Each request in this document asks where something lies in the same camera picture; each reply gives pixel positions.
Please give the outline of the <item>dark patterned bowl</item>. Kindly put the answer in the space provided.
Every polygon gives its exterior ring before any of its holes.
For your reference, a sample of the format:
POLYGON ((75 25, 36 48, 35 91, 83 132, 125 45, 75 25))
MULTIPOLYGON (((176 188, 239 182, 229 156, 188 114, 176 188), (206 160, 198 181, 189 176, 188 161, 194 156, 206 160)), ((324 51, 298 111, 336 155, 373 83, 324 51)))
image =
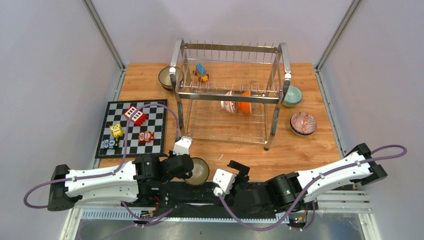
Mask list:
POLYGON ((205 160, 199 157, 193 157, 192 176, 184 181, 191 186, 200 186, 204 184, 210 175, 209 165, 205 160))

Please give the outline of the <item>small celadon green bowl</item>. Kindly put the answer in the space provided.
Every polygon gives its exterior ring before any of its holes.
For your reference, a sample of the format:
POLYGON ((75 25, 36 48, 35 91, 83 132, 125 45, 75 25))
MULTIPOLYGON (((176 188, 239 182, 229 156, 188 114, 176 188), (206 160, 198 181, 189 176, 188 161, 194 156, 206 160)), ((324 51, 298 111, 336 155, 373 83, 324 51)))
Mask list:
POLYGON ((290 102, 290 101, 286 101, 286 100, 284 100, 284 101, 282 102, 282 104, 283 104, 285 107, 292 108, 292 107, 295 107, 295 106, 299 105, 301 102, 302 102, 301 100, 300 100, 300 101, 295 101, 295 102, 290 102))

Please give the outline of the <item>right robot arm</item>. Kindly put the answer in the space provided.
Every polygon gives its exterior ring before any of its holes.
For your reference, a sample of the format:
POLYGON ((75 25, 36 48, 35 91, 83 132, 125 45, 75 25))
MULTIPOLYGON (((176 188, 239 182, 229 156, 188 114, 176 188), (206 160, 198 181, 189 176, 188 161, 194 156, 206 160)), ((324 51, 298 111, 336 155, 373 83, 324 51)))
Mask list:
POLYGON ((277 175, 262 183, 251 183, 248 167, 237 163, 238 174, 231 173, 224 185, 226 202, 246 214, 300 210, 319 195, 341 186, 362 186, 385 179, 384 168, 373 161, 365 143, 355 146, 342 159, 322 167, 277 175))

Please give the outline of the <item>steel two-tier dish rack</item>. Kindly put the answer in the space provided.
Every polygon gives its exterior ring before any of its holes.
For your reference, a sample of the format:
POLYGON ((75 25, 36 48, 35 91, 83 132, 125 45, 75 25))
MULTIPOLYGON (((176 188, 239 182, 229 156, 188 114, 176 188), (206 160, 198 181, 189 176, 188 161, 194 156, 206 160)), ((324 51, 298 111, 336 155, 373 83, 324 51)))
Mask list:
POLYGON ((183 136, 270 149, 292 81, 285 42, 178 39, 168 75, 183 136))

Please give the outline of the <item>brown speckled bowl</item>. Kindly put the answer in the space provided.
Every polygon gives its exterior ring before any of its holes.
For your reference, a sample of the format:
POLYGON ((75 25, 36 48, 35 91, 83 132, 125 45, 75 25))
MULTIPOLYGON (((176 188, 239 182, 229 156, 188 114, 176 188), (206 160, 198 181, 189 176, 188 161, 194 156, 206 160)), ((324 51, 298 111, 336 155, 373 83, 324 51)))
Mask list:
MULTIPOLYGON (((170 66, 163 68, 158 74, 158 80, 160 84, 172 84, 170 78, 170 66)), ((175 67, 175 75, 177 78, 177 83, 180 83, 184 79, 184 71, 179 67, 175 67)))

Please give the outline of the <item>orange floral white bowl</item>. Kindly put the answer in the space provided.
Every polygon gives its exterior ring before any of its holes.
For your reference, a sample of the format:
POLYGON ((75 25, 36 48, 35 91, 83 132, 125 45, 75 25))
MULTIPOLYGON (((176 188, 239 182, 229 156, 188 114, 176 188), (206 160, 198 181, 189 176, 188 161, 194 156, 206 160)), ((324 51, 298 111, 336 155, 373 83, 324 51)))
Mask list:
MULTIPOLYGON (((236 93, 233 90, 228 91, 225 95, 226 96, 234 96, 236 93)), ((229 101, 229 100, 222 100, 220 101, 220 106, 225 111, 236 114, 237 113, 237 104, 235 101, 229 101)))

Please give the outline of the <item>large ribbed celadon bowl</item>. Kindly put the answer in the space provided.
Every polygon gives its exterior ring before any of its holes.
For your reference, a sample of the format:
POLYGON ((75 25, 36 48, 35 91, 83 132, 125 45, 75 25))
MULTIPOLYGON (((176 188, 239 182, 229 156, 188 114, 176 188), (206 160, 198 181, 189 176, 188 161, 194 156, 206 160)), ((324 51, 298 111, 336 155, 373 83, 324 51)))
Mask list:
POLYGON ((298 87, 294 85, 290 85, 287 90, 286 96, 284 97, 284 100, 289 102, 297 102, 297 101, 301 101, 302 99, 303 99, 302 91, 298 87))

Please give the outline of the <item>orange bowl white inside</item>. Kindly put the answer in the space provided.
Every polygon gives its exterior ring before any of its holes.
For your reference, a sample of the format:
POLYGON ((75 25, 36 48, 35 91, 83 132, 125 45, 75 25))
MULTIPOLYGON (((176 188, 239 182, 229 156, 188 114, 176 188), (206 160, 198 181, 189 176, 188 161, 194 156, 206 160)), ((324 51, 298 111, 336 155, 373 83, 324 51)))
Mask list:
MULTIPOLYGON (((251 93, 250 91, 244 91, 241 96, 243 97, 250 97, 251 93)), ((246 115, 251 115, 252 114, 252 103, 251 102, 239 102, 238 103, 238 108, 239 110, 246 115)))

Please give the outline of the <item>orange geometric pattern bowl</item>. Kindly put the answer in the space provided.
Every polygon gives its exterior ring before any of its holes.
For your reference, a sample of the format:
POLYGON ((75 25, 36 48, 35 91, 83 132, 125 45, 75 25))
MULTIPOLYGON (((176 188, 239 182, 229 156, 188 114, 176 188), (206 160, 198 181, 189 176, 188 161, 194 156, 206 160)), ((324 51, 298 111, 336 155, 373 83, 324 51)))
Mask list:
POLYGON ((301 133, 310 133, 316 130, 317 121, 307 112, 296 112, 290 118, 290 126, 301 133))

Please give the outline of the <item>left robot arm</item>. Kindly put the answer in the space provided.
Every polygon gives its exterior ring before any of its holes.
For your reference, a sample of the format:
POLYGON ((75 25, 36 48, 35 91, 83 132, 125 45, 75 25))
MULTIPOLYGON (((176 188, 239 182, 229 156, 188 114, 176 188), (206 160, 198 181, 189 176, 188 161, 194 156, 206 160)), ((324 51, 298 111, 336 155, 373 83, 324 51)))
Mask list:
POLYGON ((49 188, 47 210, 65 211, 77 202, 120 201, 149 206, 154 189, 174 178, 190 178, 194 161, 188 154, 150 153, 115 167, 74 170, 66 164, 55 167, 49 188))

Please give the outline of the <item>blue floral bowl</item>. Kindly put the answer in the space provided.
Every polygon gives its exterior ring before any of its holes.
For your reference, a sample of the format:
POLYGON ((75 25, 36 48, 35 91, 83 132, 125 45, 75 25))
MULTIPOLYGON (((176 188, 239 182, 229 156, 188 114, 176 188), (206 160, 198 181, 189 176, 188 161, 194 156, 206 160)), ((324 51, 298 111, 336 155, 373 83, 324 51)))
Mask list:
POLYGON ((291 128, 291 130, 296 134, 296 135, 299 135, 299 136, 310 136, 310 135, 312 135, 315 131, 312 131, 312 132, 307 132, 307 133, 302 133, 302 132, 300 132, 300 131, 297 131, 295 128, 291 128))

